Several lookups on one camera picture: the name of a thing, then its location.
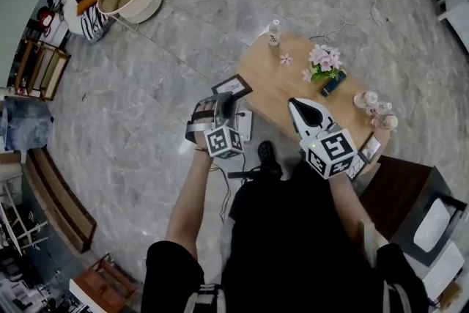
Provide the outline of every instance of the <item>marble floor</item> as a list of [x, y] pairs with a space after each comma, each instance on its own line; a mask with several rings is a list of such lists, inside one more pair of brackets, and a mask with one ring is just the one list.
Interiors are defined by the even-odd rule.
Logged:
[[[95, 45], [74, 36], [56, 98], [48, 149], [70, 187], [95, 217], [96, 254], [111, 252], [136, 278], [145, 275], [148, 246], [162, 240], [182, 186], [191, 150], [185, 121], [210, 87], [236, 71], [256, 36], [278, 18], [306, 36], [356, 26], [330, 36], [348, 70], [392, 101], [399, 128], [385, 153], [436, 165], [458, 199], [468, 199], [469, 65], [448, 26], [437, 22], [435, 0], [165, 0], [134, 33], [115, 23]], [[247, 167], [256, 146], [277, 145], [282, 163], [298, 146], [254, 118]], [[239, 171], [242, 160], [222, 163]], [[236, 191], [239, 184], [231, 182]], [[210, 174], [199, 256], [207, 278], [220, 267], [218, 217], [226, 186]], [[469, 256], [468, 225], [454, 239]]]

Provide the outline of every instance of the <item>power strip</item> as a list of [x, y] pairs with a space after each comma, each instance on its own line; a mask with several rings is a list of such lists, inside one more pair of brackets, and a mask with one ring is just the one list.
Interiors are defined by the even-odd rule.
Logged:
[[252, 130], [252, 111], [240, 111], [238, 116], [238, 125], [237, 131], [240, 134], [241, 139], [243, 142], [247, 142], [251, 140], [251, 130]]

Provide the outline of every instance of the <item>hand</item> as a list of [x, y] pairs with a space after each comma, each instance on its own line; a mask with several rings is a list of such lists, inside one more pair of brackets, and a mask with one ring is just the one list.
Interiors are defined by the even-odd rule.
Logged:
[[[202, 103], [199, 105], [199, 107], [197, 107], [196, 112], [213, 110], [214, 105], [215, 102]], [[213, 117], [204, 117], [202, 119], [198, 119], [194, 122], [194, 124], [200, 122], [213, 122]], [[207, 142], [205, 141], [204, 132], [194, 132], [193, 135], [196, 139], [197, 146], [201, 147], [202, 149], [207, 149]]]

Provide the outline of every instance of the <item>picture frame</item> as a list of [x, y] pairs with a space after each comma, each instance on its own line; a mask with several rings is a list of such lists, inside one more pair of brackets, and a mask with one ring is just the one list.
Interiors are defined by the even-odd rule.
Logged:
[[360, 153], [358, 153], [353, 157], [352, 165], [347, 170], [346, 174], [353, 181], [360, 176], [360, 173], [367, 165], [368, 163], [363, 159]]
[[358, 151], [358, 154], [370, 164], [373, 159], [376, 157], [376, 154], [381, 151], [383, 145], [381, 141], [374, 135], [374, 132], [369, 136], [369, 138], [363, 143], [363, 146]]
[[248, 85], [243, 77], [236, 74], [225, 81], [215, 85], [212, 88], [213, 94], [220, 94], [225, 92], [233, 93], [233, 99], [238, 100], [245, 95], [252, 92], [252, 88]]

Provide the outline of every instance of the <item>person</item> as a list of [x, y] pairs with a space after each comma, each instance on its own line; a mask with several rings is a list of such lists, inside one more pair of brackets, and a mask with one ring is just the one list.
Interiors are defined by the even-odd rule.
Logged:
[[[196, 111], [212, 107], [202, 104]], [[207, 303], [203, 294], [209, 289], [197, 262], [196, 239], [213, 161], [203, 134], [195, 138], [198, 147], [166, 239], [152, 244], [147, 253], [142, 313], [217, 311], [194, 309], [195, 301]], [[271, 144], [263, 144], [258, 152], [261, 169], [278, 171]], [[369, 222], [346, 174], [324, 180], [306, 162], [295, 167], [289, 180], [260, 173], [236, 193], [225, 220], [224, 226], [232, 224], [231, 253], [221, 274], [223, 293], [218, 294], [216, 309], [427, 312], [423, 283], [398, 245], [382, 246], [375, 267], [369, 264], [361, 229]], [[220, 307], [223, 297], [226, 310]]]

